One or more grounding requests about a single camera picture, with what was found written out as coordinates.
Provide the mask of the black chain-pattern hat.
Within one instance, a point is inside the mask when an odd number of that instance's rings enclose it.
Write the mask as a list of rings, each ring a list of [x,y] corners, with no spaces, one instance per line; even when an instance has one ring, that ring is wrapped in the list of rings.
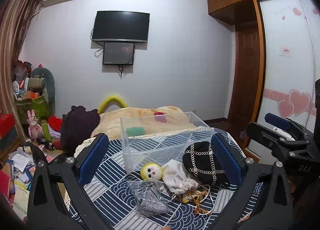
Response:
[[[203,184],[212,186],[228,181],[211,143],[207,141],[190,144],[182,160],[185,169]]]

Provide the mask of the yellow white felt doll head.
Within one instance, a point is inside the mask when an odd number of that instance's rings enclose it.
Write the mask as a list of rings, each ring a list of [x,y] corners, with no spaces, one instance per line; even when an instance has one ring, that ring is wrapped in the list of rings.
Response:
[[[146,181],[160,181],[162,179],[162,168],[156,163],[144,164],[140,170],[140,176]]]

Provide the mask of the clear plastic storage box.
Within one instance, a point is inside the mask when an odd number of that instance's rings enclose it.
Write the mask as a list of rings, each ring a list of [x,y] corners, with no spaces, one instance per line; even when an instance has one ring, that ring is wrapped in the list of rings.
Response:
[[[209,142],[215,134],[192,112],[185,113],[196,127],[191,129],[146,134],[143,128],[128,128],[121,133],[123,162],[126,172],[140,171],[144,164],[153,162],[163,166],[171,159],[182,161],[186,148],[195,142]]]

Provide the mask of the green cylinder bottle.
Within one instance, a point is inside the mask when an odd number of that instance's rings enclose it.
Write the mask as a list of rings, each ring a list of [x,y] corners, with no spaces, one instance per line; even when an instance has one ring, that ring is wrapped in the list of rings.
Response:
[[[42,133],[43,133],[43,137],[51,142],[52,141],[52,137],[51,137],[51,134],[50,134],[50,131],[49,131],[49,126],[48,126],[48,123],[45,119],[42,119],[41,120],[41,127],[42,127]]]

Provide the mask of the dark purple garment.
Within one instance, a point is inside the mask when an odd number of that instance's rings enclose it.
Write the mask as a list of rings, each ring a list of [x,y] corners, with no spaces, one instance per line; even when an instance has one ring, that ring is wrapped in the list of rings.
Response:
[[[76,148],[90,138],[99,123],[97,109],[87,111],[84,106],[71,106],[68,114],[62,116],[60,142],[63,150],[73,155]]]

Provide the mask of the pink bunny plush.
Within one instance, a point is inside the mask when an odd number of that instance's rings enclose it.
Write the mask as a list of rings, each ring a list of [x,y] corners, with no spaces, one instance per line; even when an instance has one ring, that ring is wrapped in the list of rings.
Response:
[[[31,139],[36,140],[42,136],[42,127],[38,124],[38,120],[35,115],[35,110],[27,111],[27,123],[29,124],[28,133]]]

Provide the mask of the green cardboard box of clutter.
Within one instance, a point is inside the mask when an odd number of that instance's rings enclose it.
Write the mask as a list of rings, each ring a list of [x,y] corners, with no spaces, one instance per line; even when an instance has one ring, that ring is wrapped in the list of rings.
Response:
[[[36,118],[40,121],[47,119],[53,114],[53,108],[49,101],[49,95],[45,89],[43,94],[34,99],[17,99],[15,100],[16,108],[20,123],[27,124],[27,111],[35,111]]]

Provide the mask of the grey cloth in plastic bag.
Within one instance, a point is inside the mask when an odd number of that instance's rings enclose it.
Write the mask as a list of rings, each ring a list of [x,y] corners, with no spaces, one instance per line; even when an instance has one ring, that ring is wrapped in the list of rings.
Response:
[[[168,201],[161,195],[161,181],[128,181],[127,185],[134,197],[137,211],[145,216],[158,216],[170,213]]]

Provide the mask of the yellow plush arch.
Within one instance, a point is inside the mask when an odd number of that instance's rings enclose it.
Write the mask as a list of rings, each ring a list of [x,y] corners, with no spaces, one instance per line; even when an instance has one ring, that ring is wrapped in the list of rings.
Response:
[[[106,110],[112,105],[116,105],[119,108],[127,108],[128,107],[127,103],[121,97],[116,96],[116,95],[110,95],[102,101],[102,103],[100,104],[100,106],[98,108],[98,113],[102,114],[102,113],[106,112]]]

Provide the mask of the grey green plush toy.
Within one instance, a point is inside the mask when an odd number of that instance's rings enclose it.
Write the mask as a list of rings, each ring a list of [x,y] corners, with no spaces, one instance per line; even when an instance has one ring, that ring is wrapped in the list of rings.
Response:
[[[55,104],[55,81],[47,68],[36,68],[31,72],[28,89],[39,93],[46,103],[53,108]]]

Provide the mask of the wooden wardrobe with door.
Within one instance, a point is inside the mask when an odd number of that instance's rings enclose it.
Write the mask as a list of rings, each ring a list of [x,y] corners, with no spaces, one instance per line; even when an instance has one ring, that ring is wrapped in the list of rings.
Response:
[[[208,14],[235,28],[235,71],[228,124],[242,131],[258,117],[265,76],[265,41],[257,0],[207,0]]]

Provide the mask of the striped brown curtain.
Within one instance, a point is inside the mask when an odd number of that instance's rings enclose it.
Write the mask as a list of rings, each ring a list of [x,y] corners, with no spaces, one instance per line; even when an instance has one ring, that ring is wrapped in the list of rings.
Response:
[[[26,137],[12,88],[14,69],[31,20],[42,0],[5,0],[1,6],[1,113],[12,114],[20,142]]]

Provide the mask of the small wall monitor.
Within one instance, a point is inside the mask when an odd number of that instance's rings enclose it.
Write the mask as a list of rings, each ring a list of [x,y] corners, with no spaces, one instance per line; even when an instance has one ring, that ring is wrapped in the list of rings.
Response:
[[[132,66],[135,45],[133,43],[106,42],[104,44],[103,65]]]

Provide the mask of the large wall television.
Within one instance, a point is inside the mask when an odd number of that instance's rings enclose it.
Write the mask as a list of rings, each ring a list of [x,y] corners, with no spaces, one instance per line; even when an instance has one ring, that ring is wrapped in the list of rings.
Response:
[[[146,43],[149,23],[149,13],[98,11],[93,26],[92,40]]]

